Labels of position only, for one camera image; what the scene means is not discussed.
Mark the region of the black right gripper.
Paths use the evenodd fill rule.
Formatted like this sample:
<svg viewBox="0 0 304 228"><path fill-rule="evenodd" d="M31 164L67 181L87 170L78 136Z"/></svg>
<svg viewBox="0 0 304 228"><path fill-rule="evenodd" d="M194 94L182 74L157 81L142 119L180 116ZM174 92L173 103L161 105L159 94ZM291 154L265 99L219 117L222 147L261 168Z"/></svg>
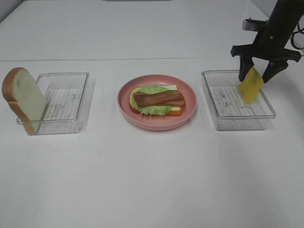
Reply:
<svg viewBox="0 0 304 228"><path fill-rule="evenodd" d="M286 60L298 62L301 53L285 49L296 25L304 14L302 0L277 1L267 25L257 32L254 42L249 45L233 46L231 55L240 56L239 81L243 82L254 66L252 57L269 60L262 79L267 83L276 74L287 69Z"/></svg>

